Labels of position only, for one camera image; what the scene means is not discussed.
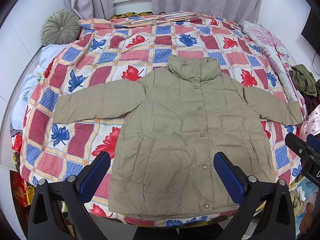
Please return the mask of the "pink floral folded blanket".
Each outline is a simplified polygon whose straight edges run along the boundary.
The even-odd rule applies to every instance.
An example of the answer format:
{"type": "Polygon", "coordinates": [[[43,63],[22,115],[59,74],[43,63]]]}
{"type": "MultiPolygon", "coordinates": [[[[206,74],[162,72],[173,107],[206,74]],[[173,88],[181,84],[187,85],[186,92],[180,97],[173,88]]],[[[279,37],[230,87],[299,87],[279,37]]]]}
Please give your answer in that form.
{"type": "Polygon", "coordinates": [[[289,101],[297,101],[301,107],[303,119],[308,116],[305,100],[295,88],[289,71],[296,65],[295,60],[283,43],[267,29],[254,23],[243,21],[240,24],[242,31],[259,47],[262,54],[268,59],[289,101]]]}

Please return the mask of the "khaki puffer jacket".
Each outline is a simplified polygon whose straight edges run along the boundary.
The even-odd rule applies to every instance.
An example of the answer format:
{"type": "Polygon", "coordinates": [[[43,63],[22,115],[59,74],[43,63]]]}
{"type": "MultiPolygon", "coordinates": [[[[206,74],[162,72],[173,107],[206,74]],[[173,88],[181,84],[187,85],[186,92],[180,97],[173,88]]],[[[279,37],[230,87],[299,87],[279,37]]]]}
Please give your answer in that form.
{"type": "Polygon", "coordinates": [[[223,152],[247,175],[275,180],[263,119],[303,122],[285,102],[223,73],[211,57],[171,55],[136,81],[117,80],[58,98],[53,122],[125,116],[110,179],[108,208],[141,219],[190,217],[235,208],[213,157],[223,152]]]}

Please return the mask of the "black monitor on wall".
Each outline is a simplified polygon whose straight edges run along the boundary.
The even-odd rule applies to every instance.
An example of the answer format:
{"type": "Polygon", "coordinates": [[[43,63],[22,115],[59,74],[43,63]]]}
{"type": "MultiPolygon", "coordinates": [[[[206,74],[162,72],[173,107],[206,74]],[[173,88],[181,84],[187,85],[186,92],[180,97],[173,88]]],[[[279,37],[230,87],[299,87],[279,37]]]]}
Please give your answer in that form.
{"type": "Polygon", "coordinates": [[[301,34],[310,43],[315,52],[319,54],[320,21],[312,9],[310,9],[308,19],[301,34]]]}

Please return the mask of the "round green pleated cushion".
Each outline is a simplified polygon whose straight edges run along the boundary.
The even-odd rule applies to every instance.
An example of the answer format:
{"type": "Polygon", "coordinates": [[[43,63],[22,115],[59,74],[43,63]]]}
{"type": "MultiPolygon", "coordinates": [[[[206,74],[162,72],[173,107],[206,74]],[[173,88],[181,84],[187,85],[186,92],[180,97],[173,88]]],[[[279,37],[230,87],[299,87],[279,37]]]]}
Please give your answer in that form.
{"type": "Polygon", "coordinates": [[[50,15],[41,29],[43,46],[49,44],[69,44],[78,39],[80,34],[79,16],[69,9],[60,9],[50,15]]]}

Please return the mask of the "olive green crumpled garment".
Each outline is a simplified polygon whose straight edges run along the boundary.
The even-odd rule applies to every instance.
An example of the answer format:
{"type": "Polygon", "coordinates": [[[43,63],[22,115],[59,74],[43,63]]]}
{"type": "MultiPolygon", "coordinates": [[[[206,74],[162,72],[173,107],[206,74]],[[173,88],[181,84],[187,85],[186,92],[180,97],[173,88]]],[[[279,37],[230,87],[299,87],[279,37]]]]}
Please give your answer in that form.
{"type": "Polygon", "coordinates": [[[298,91],[306,95],[317,96],[316,80],[303,64],[292,66],[289,74],[298,91]]]}

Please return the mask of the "dark maroon garment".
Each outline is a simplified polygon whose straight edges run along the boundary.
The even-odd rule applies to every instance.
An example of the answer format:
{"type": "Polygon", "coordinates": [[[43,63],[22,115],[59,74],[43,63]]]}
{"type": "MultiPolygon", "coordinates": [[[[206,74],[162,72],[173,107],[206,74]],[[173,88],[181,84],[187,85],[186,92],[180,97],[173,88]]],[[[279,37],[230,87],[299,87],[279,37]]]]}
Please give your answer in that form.
{"type": "Polygon", "coordinates": [[[319,105],[318,98],[313,95],[305,94],[304,92],[301,92],[301,95],[304,98],[308,114],[311,114],[312,111],[319,105]]]}

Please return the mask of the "pink satin garment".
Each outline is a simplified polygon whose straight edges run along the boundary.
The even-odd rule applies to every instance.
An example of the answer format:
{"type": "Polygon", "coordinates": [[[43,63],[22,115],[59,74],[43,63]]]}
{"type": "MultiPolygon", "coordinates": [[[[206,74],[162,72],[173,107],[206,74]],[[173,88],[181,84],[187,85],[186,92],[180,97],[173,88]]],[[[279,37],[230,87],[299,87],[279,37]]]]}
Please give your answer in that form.
{"type": "Polygon", "coordinates": [[[314,135],[319,139],[320,134],[320,105],[318,105],[306,118],[306,120],[301,125],[300,139],[306,141],[308,135],[314,135]]]}

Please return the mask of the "light blue floral pillow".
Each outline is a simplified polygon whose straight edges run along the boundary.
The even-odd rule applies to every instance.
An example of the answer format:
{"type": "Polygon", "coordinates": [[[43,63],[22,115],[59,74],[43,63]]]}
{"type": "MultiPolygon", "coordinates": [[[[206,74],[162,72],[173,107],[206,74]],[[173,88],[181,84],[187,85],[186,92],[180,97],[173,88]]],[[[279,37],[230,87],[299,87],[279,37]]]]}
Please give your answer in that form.
{"type": "Polygon", "coordinates": [[[18,98],[14,103],[10,118],[10,135],[23,132],[23,120],[25,110],[27,109],[29,99],[35,90],[38,83],[42,80],[44,72],[51,63],[52,59],[56,57],[66,44],[49,44],[41,49],[40,54],[36,57],[36,64],[32,64],[30,73],[27,74],[22,82],[22,88],[18,93],[18,98]]]}

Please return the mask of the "leaf patterned patchwork quilt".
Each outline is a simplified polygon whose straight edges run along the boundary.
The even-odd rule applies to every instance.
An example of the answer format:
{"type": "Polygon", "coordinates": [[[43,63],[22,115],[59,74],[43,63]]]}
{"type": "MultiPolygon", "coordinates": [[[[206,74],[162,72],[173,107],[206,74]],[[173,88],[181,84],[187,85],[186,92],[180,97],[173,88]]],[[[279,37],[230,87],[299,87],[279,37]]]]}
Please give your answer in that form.
{"type": "Polygon", "coordinates": [[[169,227],[236,210],[217,152],[262,181],[299,175],[285,136],[306,106],[295,60],[268,30],[182,12],[79,25],[25,109],[20,173],[31,185],[77,175],[105,151],[111,165],[86,209],[169,227]]]}

